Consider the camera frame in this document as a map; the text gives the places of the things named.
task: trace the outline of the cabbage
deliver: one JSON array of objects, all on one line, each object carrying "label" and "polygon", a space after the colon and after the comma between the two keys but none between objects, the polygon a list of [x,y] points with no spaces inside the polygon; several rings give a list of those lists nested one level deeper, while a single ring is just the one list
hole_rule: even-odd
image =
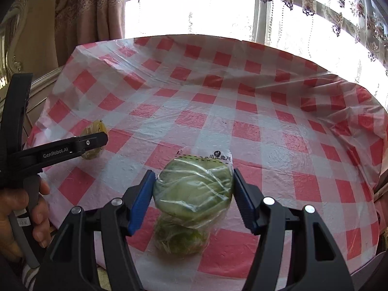
[{"label": "cabbage", "polygon": [[209,232],[188,228],[160,217],[155,223],[155,243],[168,254],[189,255],[208,245]]},{"label": "cabbage", "polygon": [[232,173],[219,160],[181,156],[161,171],[153,195],[163,212],[155,224],[156,245],[166,252],[191,254],[207,246],[211,226],[228,209]]}]

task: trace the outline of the floral curtain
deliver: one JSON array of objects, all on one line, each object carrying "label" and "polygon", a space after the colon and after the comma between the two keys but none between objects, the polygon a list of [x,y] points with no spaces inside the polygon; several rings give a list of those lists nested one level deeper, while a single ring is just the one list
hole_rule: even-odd
[{"label": "floral curtain", "polygon": [[56,0],[55,41],[58,65],[77,45],[124,38],[127,0]]},{"label": "floral curtain", "polygon": [[[266,44],[305,57],[348,81],[360,83],[384,107],[388,106],[388,26],[373,0],[133,0],[128,3],[127,38],[193,33]],[[153,9],[162,11],[153,13]]]}]

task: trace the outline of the table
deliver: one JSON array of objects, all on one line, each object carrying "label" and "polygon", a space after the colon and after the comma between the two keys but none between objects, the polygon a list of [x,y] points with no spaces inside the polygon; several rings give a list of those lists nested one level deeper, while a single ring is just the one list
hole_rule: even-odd
[{"label": "table", "polygon": [[[378,222],[371,188],[379,179],[387,114],[363,87],[313,62],[260,44],[181,35],[78,46],[64,67],[28,145],[78,135],[96,119],[109,142],[94,160],[47,168],[50,220],[74,205],[101,207],[160,172],[183,147],[232,154],[248,183],[281,204],[312,204],[352,272],[373,257]],[[128,239],[149,291],[241,290],[257,243],[235,201],[202,255],[156,250],[154,202]],[[290,257],[287,233],[284,259]],[[97,261],[104,266],[100,235]],[[278,288],[286,283],[282,264]]]}]

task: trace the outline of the blue gripper pad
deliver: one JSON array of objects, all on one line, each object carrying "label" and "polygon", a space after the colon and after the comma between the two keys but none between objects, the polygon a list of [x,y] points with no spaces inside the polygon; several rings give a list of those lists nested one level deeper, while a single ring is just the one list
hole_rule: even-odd
[{"label": "blue gripper pad", "polygon": [[135,234],[135,232],[140,229],[142,226],[144,216],[146,215],[147,208],[149,206],[149,202],[152,198],[152,191],[154,188],[154,183],[156,181],[155,173],[151,170],[148,170],[142,181],[138,186],[138,193],[136,199],[132,201],[131,206],[127,207],[130,209],[129,213],[129,223],[128,223],[128,233],[129,235]]},{"label": "blue gripper pad", "polygon": [[259,216],[256,213],[261,200],[264,198],[259,187],[247,184],[238,169],[234,170],[234,198],[239,208],[242,220],[246,228],[250,229],[252,234],[258,235],[257,219]]}]

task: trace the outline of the wrapped vegetable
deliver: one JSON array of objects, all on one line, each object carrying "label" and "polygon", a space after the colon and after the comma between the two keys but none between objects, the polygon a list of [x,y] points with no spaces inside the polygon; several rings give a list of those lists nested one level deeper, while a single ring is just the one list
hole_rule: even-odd
[{"label": "wrapped vegetable", "polygon": [[155,224],[156,246],[192,254],[207,246],[212,226],[230,205],[232,173],[218,159],[180,156],[161,171],[153,195],[163,212]]},{"label": "wrapped vegetable", "polygon": [[[106,129],[102,120],[96,120],[92,122],[81,132],[81,136],[91,135],[92,133],[98,133],[98,132],[105,132],[106,135],[109,137],[108,130]],[[95,159],[100,154],[102,149],[103,147],[86,151],[84,154],[82,154],[82,157],[85,160]]]}]

